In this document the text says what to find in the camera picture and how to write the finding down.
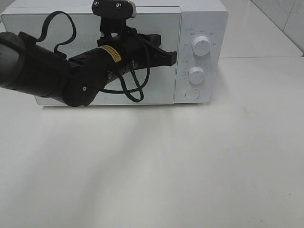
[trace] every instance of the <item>table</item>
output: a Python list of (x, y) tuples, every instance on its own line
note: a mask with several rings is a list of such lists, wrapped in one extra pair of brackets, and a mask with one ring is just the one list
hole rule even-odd
[(45, 107), (0, 90), (4, 227), (301, 227), (304, 59), (221, 59), (210, 104)]

